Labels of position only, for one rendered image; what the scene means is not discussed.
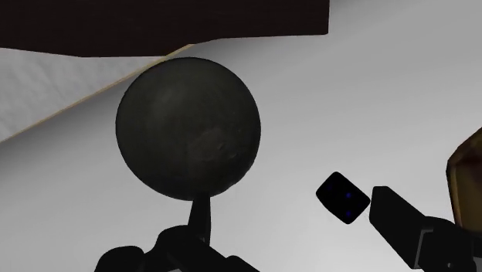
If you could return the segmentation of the small black cube blue dots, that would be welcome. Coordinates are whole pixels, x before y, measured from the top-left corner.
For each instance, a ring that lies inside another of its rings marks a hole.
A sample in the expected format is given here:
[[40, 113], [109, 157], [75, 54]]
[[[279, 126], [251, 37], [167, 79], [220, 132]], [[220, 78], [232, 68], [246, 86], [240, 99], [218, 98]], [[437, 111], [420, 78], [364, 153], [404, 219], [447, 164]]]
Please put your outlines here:
[[331, 173], [318, 187], [321, 204], [343, 223], [353, 223], [369, 206], [370, 198], [340, 172]]

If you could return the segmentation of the dark grey round plate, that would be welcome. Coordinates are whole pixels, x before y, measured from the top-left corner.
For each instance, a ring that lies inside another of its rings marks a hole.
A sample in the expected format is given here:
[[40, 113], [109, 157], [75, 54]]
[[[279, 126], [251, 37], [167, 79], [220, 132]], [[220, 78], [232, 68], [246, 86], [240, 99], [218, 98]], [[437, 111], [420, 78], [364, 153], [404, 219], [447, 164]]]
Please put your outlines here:
[[260, 146], [256, 101], [231, 70], [208, 59], [175, 58], [141, 73], [120, 100], [121, 156], [149, 188], [191, 201], [240, 181]]

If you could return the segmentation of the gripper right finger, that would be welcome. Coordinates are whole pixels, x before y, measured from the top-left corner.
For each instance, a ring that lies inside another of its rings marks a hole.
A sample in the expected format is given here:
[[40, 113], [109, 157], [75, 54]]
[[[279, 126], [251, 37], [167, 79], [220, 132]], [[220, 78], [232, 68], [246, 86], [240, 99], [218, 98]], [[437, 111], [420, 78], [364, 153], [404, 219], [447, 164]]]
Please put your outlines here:
[[482, 240], [447, 219], [426, 216], [388, 186], [372, 190], [369, 221], [413, 270], [482, 272]]

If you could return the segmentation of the brown yellow rounded object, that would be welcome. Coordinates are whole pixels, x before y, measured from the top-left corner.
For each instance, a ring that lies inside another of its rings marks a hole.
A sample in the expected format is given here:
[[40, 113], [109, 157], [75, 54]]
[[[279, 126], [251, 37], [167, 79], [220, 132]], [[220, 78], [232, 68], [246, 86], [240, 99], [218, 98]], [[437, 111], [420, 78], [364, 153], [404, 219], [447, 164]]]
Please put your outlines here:
[[449, 157], [446, 179], [454, 222], [482, 233], [482, 127]]

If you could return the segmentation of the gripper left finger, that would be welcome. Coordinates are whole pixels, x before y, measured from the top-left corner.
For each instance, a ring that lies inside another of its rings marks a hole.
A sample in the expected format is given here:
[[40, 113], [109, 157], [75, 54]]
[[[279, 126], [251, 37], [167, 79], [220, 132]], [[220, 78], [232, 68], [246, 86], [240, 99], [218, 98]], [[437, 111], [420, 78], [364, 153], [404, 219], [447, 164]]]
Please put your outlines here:
[[210, 247], [210, 197], [192, 202], [188, 223], [160, 232], [145, 253], [138, 246], [119, 246], [104, 253], [93, 272], [260, 272], [242, 258], [224, 257]]

